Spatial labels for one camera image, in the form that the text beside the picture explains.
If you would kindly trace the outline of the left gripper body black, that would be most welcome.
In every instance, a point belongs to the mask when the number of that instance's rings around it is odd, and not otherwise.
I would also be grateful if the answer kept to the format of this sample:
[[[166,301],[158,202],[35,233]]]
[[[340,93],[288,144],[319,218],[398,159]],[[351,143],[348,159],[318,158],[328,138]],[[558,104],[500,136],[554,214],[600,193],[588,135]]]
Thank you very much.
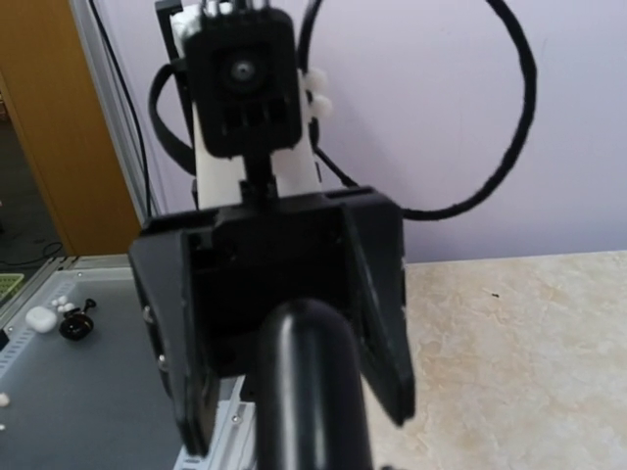
[[[349,193],[379,192],[355,188],[277,199],[265,207],[188,211],[154,218],[142,228],[141,234],[187,234],[199,319],[219,377],[254,368],[264,320],[290,301],[329,304],[356,334],[342,203]],[[157,329],[150,309],[142,307],[159,374],[167,380]]]

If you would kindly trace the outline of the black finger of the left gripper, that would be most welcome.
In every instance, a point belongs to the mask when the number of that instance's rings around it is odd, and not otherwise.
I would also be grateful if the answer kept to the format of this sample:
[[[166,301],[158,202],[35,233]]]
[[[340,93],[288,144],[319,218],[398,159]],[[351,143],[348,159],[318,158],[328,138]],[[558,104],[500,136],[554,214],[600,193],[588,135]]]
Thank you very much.
[[[415,413],[402,211],[381,193],[349,193],[342,203],[362,375],[390,420],[402,426]]]
[[[157,329],[157,355],[163,357],[182,443],[190,455],[204,457],[216,425],[220,379],[199,319],[187,234],[143,233],[128,256]]]

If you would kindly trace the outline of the black earbud charging case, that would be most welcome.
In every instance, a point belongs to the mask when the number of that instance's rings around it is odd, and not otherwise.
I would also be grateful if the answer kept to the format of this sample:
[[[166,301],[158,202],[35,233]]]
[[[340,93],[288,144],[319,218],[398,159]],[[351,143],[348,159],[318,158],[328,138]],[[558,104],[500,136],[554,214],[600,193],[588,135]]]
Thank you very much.
[[[335,308],[277,307],[260,331],[256,375],[258,468],[372,468],[357,345]]]

